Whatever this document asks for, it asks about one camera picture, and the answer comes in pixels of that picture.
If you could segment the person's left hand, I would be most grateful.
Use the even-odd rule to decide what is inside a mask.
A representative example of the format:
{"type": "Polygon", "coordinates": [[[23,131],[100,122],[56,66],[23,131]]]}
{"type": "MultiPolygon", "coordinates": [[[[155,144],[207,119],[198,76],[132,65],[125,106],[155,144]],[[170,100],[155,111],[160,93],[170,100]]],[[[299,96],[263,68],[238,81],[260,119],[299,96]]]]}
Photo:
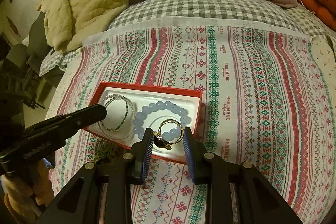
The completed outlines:
{"type": "Polygon", "coordinates": [[[30,202],[35,196],[37,205],[49,206],[54,199],[52,183],[49,179],[49,170],[43,159],[32,166],[36,176],[33,177],[32,186],[26,184],[18,177],[1,176],[5,191],[5,206],[17,223],[35,223],[35,214],[30,202]]]}

